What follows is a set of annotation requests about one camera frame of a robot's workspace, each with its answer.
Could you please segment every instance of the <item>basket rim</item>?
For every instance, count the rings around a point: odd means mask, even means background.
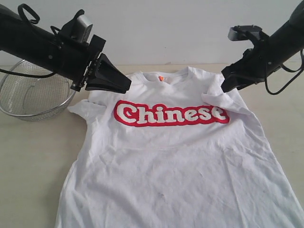
[[[25,61],[26,61],[26,60],[23,59],[23,60],[19,61],[18,63],[16,63],[16,64],[10,69],[10,71],[13,71],[17,66],[19,66],[21,63],[23,63],[23,62],[25,62]],[[8,78],[9,75],[10,75],[10,74],[5,74],[5,76],[4,76],[4,77],[2,78],[2,80],[0,81],[0,91],[1,91],[1,89],[2,89],[2,86],[3,86],[4,82],[5,82],[5,80]],[[71,95],[70,95],[63,103],[57,105],[57,106],[54,107],[54,108],[51,108],[51,109],[49,109],[49,110],[45,110],[45,111],[40,112],[40,113],[24,114],[24,115],[10,113],[10,112],[6,111],[6,110],[1,106],[1,102],[0,102],[0,110],[1,110],[3,113],[5,113],[5,114],[10,115],[10,116],[14,116],[14,117],[33,117],[33,116],[37,116],[37,115],[42,115],[42,114],[46,114],[46,113],[52,112],[52,111],[54,111],[55,109],[60,108],[61,106],[65,105],[68,101],[71,100],[71,98],[75,95],[75,93],[76,93],[75,90],[72,91]]]

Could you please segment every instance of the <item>wire basket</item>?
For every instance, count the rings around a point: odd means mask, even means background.
[[[47,75],[50,72],[26,60],[11,71]],[[30,78],[6,74],[0,82],[0,110],[25,121],[40,121],[54,117],[69,105],[75,95],[72,80],[60,75]]]

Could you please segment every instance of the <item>white t-shirt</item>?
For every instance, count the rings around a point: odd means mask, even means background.
[[[221,74],[129,76],[69,108],[87,134],[56,228],[300,228],[304,212],[262,126]]]

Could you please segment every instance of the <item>table surface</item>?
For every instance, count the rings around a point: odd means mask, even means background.
[[[186,65],[119,66],[125,74],[135,71],[174,72]],[[220,72],[226,65],[191,65]],[[270,76],[277,90],[291,75]],[[304,206],[304,100],[300,77],[278,96],[268,95],[264,84],[240,93],[259,120],[273,152]],[[77,93],[72,105],[88,97]],[[42,122],[25,122],[0,113],[0,227],[52,228],[65,177],[85,139],[85,121],[65,110]]]

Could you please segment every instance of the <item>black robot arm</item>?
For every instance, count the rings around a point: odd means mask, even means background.
[[[270,94],[279,94],[304,71],[304,1],[297,6],[290,19],[271,36],[258,26],[235,26],[230,29],[228,38],[232,41],[250,40],[254,47],[247,49],[238,62],[222,70],[225,78],[223,91],[243,89],[265,82]],[[299,51],[301,67],[295,71],[285,67],[283,63]],[[298,73],[281,90],[272,93],[268,89],[267,77],[280,68]]]
[[[25,10],[34,19],[29,20]],[[53,72],[24,76],[57,73],[73,80],[71,88],[76,91],[86,83],[86,90],[126,93],[131,81],[102,53],[105,40],[93,35],[87,43],[93,25],[84,13],[78,11],[62,29],[51,26],[52,34],[36,26],[40,17],[28,5],[21,4],[18,14],[0,5],[0,50]]]

